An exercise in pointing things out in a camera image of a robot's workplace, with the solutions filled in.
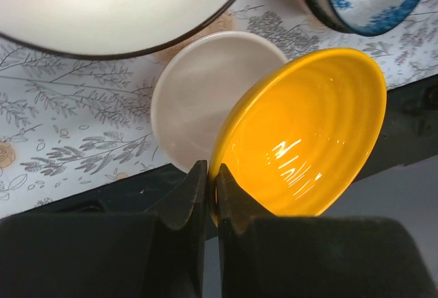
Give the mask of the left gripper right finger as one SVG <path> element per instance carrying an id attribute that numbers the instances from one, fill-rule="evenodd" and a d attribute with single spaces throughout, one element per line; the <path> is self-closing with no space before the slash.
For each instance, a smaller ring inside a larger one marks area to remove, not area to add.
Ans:
<path id="1" fill-rule="evenodd" d="M 412 236 L 381 217 L 275 216 L 222 165 L 216 178 L 223 297 L 428 297 Z"/>

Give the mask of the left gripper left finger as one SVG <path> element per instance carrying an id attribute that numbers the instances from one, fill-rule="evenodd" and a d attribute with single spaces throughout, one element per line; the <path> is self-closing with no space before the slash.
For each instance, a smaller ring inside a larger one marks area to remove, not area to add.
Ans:
<path id="1" fill-rule="evenodd" d="M 201 297 L 206 161 L 1 220 L 2 297 Z"/>

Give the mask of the yellow orange bowl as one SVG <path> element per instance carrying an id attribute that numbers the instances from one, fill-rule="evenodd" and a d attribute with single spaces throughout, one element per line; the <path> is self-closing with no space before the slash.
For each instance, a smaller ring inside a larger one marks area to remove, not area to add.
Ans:
<path id="1" fill-rule="evenodd" d="M 208 204 L 218 220 L 218 176 L 276 216 L 319 216 L 369 158 L 387 106 L 385 75 L 366 53 L 330 48 L 296 58 L 252 86 L 214 143 Z"/>

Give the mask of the teal bowl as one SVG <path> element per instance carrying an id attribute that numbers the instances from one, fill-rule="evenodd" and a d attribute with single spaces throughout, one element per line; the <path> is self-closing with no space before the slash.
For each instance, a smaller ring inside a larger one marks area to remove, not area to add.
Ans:
<path id="1" fill-rule="evenodd" d="M 1 36 L 78 58 L 129 58 L 185 40 L 235 0 L 1 0 Z"/>

